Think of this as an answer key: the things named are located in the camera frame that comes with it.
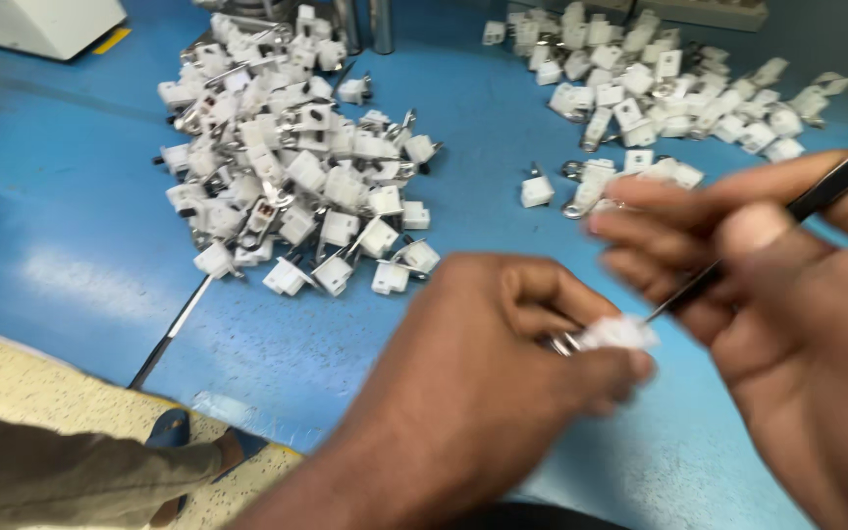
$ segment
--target left hand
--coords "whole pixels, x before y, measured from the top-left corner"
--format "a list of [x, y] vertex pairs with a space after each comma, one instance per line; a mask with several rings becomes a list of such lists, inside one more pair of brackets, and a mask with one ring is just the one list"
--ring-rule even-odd
[[405, 528], [497, 498], [577, 415], [610, 414], [649, 377], [643, 352], [562, 357], [536, 343], [618, 314], [554, 261], [449, 257], [330, 440], [267, 498], [271, 520], [309, 504], [325, 528]]

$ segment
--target speckled floor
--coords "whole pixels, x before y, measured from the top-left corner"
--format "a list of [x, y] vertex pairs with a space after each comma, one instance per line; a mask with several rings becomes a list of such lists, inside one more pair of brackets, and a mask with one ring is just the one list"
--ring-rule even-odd
[[[156, 417], [168, 408], [170, 403], [113, 387], [0, 338], [2, 420], [61, 433], [103, 432], [145, 440]], [[225, 428], [217, 420], [191, 415], [192, 442], [214, 440]], [[218, 528], [299, 461], [292, 451], [268, 446], [217, 485], [190, 495], [171, 528]]]

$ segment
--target blue workbench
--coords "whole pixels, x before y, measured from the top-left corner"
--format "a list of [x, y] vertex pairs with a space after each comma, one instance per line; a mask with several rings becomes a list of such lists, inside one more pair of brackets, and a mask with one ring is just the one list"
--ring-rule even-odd
[[[159, 145], [185, 141], [164, 124], [155, 87], [177, 78], [179, 50], [207, 24], [186, 0], [125, 4], [134, 31], [105, 55], [64, 65], [0, 51], [0, 334], [118, 384], [132, 379], [202, 279], [184, 221], [163, 194], [171, 177], [149, 159]], [[774, 19], [787, 20], [773, 8]], [[573, 186], [558, 168], [585, 158], [581, 129], [545, 108], [553, 87], [535, 86], [523, 60], [478, 45], [486, 18], [452, 3], [396, 2], [396, 53], [367, 52], [353, 70], [371, 70], [375, 99], [343, 112], [357, 118], [373, 107], [399, 119], [414, 106], [417, 130], [446, 143], [431, 175], [407, 188], [433, 218], [415, 235], [442, 255], [550, 256], [643, 314], [647, 307], [597, 267], [600, 245], [559, 215]], [[733, 51], [737, 71], [771, 51], [795, 70], [791, 51], [773, 49], [794, 39], [786, 31], [683, 31], [687, 41]], [[754, 42], [771, 48], [755, 51]], [[848, 75], [844, 58], [795, 53], [805, 67], [779, 87], [786, 94], [823, 70]], [[813, 62], [823, 68], [807, 68]], [[848, 147], [848, 95], [838, 99], [829, 129], [801, 138], [809, 150]], [[654, 149], [709, 175], [762, 163], [714, 139], [663, 139]], [[620, 163], [623, 149], [606, 145], [596, 156]], [[533, 160], [556, 186], [553, 208], [518, 203]], [[144, 388], [309, 452], [420, 286], [374, 294], [374, 264], [365, 263], [336, 299], [311, 289], [290, 299], [261, 285], [271, 266], [213, 283]], [[520, 492], [637, 529], [808, 528], [761, 464], [705, 352], [670, 321], [658, 331], [660, 371], [637, 403], [612, 421], [572, 426]]]

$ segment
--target slipper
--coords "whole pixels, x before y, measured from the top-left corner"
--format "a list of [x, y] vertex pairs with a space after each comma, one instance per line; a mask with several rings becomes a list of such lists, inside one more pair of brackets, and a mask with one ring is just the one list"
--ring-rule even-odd
[[[269, 442], [253, 435], [249, 435], [242, 431], [241, 429], [229, 428], [226, 432], [235, 433], [235, 438], [238, 439], [238, 443], [241, 445], [241, 450], [244, 452], [244, 459], [241, 461], [239, 465], [247, 462], [251, 458], [253, 458], [256, 454], [258, 454], [262, 449], [269, 445]], [[215, 480], [211, 481], [212, 484], [215, 484], [222, 478], [228, 476], [232, 471], [234, 471], [238, 466], [234, 466], [230, 468], [228, 471], [222, 473]]]
[[[188, 427], [188, 413], [181, 408], [170, 408], [156, 419], [149, 439], [144, 444], [146, 447], [183, 447], [188, 445], [191, 430]], [[179, 497], [179, 508], [175, 514], [182, 513], [186, 507], [188, 495]]]

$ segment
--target pant leg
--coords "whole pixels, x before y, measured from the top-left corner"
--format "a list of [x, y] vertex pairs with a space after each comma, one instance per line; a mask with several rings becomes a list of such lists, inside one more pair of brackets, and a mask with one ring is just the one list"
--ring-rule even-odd
[[208, 483], [220, 465], [211, 443], [149, 448], [0, 422], [0, 528], [142, 526], [163, 502]]

